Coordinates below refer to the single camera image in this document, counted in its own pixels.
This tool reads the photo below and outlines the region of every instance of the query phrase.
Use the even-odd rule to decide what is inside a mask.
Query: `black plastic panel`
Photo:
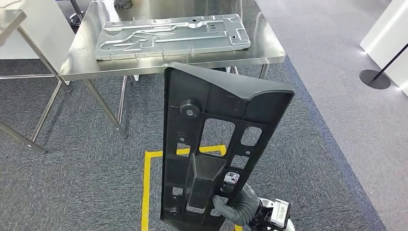
[[[165,70],[165,120],[161,220],[180,231],[217,231],[222,216],[212,216],[214,194],[235,199],[266,148],[294,95],[291,86],[195,66],[172,63]],[[199,151],[205,121],[235,125],[226,154]],[[253,146],[241,144],[248,127],[262,130]],[[191,147],[189,157],[176,155],[178,143]],[[232,167],[234,157],[246,165]],[[227,173],[239,178],[221,191]],[[173,188],[182,190],[173,194]]]

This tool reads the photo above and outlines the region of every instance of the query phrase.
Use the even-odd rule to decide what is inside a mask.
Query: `table surface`
[[[26,18],[22,10],[0,9],[0,46]]]
[[[255,0],[134,0],[116,10],[113,0],[92,1],[74,38],[60,74],[65,80],[160,73],[171,62],[206,68],[280,63],[285,51]],[[237,13],[251,40],[241,51],[97,61],[94,49],[105,22]]]

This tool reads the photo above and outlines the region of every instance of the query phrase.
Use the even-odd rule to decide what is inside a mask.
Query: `gray floor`
[[[239,71],[256,76],[260,68]],[[292,73],[287,59],[273,65],[268,78],[293,85],[298,77]],[[2,81],[2,120],[29,134],[55,84],[54,79]],[[99,79],[95,85],[116,111],[121,80]],[[126,140],[81,82],[73,88],[58,95],[39,136],[48,153],[35,153],[0,133],[0,219],[5,221],[0,230],[140,230],[144,151],[162,149],[163,78],[142,76],[128,84]],[[259,196],[293,203],[299,230],[370,230],[302,96],[293,100],[250,184]],[[213,128],[208,144],[225,143],[226,132],[226,127]],[[170,230],[159,220],[160,169],[160,159],[153,160],[149,230]]]
[[[390,0],[257,0],[388,230],[408,227],[408,98],[358,78],[359,43]]]

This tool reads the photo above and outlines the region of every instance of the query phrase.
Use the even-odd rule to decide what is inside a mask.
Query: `yellow tape marking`
[[[209,146],[209,147],[200,147],[200,152],[220,152],[221,156],[225,155],[227,149],[225,145]],[[183,155],[189,154],[190,148],[178,149],[176,154]],[[157,152],[144,152],[144,172],[143,172],[143,198],[141,205],[141,231],[149,230],[149,208],[150,208],[150,163],[151,159],[154,157],[163,156],[163,151]],[[235,226],[235,231],[242,231],[241,226]]]

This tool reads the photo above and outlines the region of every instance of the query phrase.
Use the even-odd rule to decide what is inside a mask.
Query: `white label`
[[[278,217],[276,221],[280,225],[285,225],[286,213],[288,212],[288,205],[281,203],[278,209]]]

